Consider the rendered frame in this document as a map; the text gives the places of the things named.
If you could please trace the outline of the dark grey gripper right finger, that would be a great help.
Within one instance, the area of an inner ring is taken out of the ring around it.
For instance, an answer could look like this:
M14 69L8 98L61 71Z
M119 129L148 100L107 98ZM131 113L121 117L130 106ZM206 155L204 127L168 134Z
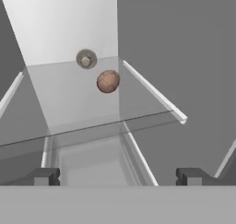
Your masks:
M223 184L223 181L210 176L208 173L199 168L177 168L176 177L176 185L214 186Z

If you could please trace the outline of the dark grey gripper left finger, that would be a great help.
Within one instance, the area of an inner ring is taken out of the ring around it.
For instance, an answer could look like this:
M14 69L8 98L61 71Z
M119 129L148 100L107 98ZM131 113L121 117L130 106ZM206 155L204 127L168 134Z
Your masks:
M59 168L38 168L26 175L13 181L14 185L59 185L60 169Z

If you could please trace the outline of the clear fridge drawer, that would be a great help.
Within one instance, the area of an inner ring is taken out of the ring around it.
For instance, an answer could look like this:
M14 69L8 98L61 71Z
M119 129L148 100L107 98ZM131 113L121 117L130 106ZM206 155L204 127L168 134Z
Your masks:
M41 165L60 170L62 186L156 186L125 122L92 136L48 136Z

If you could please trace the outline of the brown egg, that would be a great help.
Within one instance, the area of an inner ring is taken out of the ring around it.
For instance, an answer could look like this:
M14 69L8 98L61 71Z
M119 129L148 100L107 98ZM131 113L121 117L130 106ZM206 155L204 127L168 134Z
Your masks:
M105 70L97 77L96 84L102 93L112 93L119 87L120 75L114 70Z

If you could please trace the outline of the round grey can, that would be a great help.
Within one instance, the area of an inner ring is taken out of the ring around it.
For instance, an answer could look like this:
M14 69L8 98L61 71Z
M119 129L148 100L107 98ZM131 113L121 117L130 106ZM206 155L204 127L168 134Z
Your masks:
M97 55L90 49L82 49L77 53L77 64L84 69L93 68L97 62Z

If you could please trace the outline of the white shelf rail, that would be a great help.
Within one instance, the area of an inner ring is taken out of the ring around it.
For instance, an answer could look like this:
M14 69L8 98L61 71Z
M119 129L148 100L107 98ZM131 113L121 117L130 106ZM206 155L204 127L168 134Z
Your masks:
M148 80L137 72L128 62L123 60L124 67L159 101L169 110L174 117L181 123L186 124L188 117L169 101L161 92L159 92Z
M12 97L14 96L23 77L24 77L23 73L19 72L16 78L14 79L13 83L7 90L5 96L0 100L0 118L4 114L4 111L6 110L8 103L11 101Z
M218 167L217 172L215 173L215 178L218 178L219 175L222 173L223 169L226 167L228 161L230 160L230 157L232 156L234 150L236 149L236 139L233 141L231 147L229 148L229 151L227 152L225 158L222 160L220 166Z

